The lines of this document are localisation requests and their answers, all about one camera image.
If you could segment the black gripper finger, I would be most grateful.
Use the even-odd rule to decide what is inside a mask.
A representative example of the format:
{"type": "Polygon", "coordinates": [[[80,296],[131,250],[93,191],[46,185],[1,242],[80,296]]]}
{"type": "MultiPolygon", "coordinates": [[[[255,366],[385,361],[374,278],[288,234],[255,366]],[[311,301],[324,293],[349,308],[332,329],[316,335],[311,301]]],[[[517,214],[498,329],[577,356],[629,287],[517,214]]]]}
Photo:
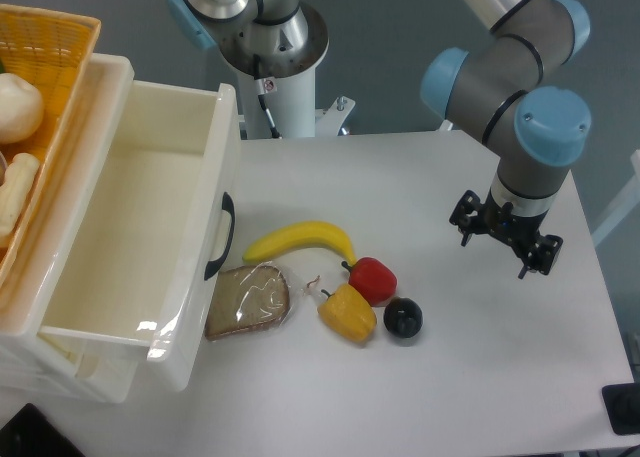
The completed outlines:
{"type": "Polygon", "coordinates": [[[456,203],[449,223],[454,225],[461,234],[461,246],[465,247],[472,236],[488,233],[485,221],[486,205],[472,190],[467,190],[456,203]]]}
{"type": "Polygon", "coordinates": [[[519,245],[516,255],[522,261],[518,274],[523,279],[527,273],[548,275],[553,269],[563,245],[563,239],[557,235],[537,235],[526,244],[519,245]]]}

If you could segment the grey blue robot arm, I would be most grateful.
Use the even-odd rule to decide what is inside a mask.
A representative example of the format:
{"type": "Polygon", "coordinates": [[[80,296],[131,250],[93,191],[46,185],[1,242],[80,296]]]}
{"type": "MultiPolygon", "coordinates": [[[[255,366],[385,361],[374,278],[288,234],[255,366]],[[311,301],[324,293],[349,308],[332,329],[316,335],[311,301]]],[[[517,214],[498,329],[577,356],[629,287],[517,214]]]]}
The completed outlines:
{"type": "Polygon", "coordinates": [[[590,35],[576,0],[464,0],[493,37],[480,53],[442,51],[421,82],[423,102],[499,158],[486,198],[466,191],[449,221],[464,242],[488,235],[511,248],[520,273],[547,275],[563,245],[540,226],[591,130],[588,104],[548,86],[590,35]]]}

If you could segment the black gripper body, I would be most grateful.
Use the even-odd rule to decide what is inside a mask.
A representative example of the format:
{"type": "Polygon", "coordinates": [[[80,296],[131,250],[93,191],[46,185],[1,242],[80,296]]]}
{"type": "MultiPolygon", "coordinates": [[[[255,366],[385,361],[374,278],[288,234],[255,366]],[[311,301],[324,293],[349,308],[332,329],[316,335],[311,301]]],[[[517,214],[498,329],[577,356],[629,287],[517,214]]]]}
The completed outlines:
{"type": "Polygon", "coordinates": [[[494,200],[487,200],[481,213],[481,229],[513,250],[525,252],[537,242],[545,217],[546,213],[533,217],[514,215],[510,202],[500,207],[494,200]]]}

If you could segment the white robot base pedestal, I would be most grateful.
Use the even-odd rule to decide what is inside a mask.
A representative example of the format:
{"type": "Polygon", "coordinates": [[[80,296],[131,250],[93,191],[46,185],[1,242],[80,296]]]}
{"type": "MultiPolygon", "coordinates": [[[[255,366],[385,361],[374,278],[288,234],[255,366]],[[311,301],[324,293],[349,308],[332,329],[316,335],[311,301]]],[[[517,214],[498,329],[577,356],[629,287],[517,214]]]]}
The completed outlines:
{"type": "Polygon", "coordinates": [[[249,139],[346,134],[352,99],[316,106],[316,69],[329,48],[321,14],[301,0],[166,0],[194,46],[235,73],[249,139]]]}

